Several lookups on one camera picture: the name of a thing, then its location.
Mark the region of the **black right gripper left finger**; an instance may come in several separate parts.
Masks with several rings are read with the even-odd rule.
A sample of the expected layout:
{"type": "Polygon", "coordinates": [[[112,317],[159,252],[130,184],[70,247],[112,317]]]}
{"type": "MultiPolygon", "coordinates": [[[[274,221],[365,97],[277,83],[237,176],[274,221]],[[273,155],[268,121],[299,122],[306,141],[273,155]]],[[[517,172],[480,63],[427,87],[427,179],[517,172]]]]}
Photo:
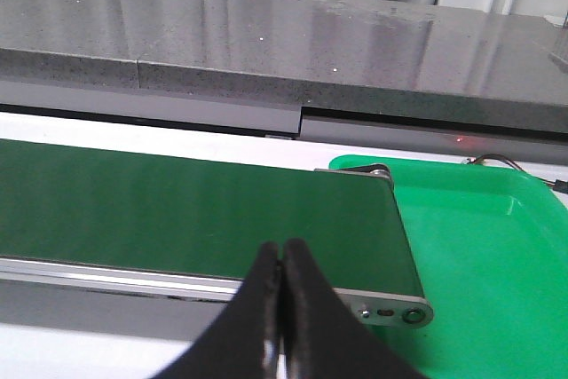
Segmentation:
{"type": "Polygon", "coordinates": [[[280,354],[278,246],[266,242],[237,293],[157,378],[275,378],[280,354]]]}

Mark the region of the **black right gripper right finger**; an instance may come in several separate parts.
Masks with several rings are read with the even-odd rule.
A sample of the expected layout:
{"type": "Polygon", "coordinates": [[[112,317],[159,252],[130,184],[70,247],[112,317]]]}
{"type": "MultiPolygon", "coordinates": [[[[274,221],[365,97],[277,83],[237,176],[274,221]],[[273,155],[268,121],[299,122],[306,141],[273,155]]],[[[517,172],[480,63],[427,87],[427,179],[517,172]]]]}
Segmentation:
{"type": "Polygon", "coordinates": [[[286,241],[281,265],[289,378],[423,377],[355,318],[304,241],[286,241]]]}

